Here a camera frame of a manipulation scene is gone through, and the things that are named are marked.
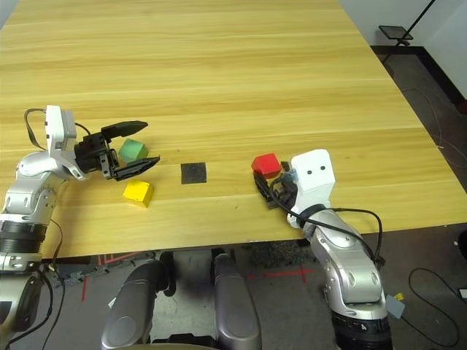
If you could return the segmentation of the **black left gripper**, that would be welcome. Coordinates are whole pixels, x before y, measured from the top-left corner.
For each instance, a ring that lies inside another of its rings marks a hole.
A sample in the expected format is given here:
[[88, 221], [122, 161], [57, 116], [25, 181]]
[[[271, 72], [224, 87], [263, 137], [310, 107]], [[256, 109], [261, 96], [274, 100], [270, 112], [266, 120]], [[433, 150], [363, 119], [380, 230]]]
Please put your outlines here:
[[138, 133], [148, 126], [147, 122], [138, 120], [118, 122], [92, 133], [74, 146], [75, 160], [79, 169], [85, 174], [100, 171], [105, 179], [123, 181], [143, 174], [159, 161], [160, 157], [146, 157], [137, 159], [123, 168], [118, 168], [117, 153], [109, 147], [109, 142], [116, 137], [127, 137]]

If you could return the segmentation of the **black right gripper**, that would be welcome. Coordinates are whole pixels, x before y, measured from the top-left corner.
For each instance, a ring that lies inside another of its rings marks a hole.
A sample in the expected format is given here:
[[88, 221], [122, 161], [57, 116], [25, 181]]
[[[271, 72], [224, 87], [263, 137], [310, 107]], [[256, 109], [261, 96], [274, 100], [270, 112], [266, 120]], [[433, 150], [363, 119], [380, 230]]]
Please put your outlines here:
[[263, 174], [253, 172], [255, 185], [266, 202], [268, 209], [278, 208], [277, 201], [282, 205], [294, 205], [298, 192], [297, 185], [293, 181], [291, 165], [287, 161], [281, 161], [280, 165], [284, 173], [269, 183]]

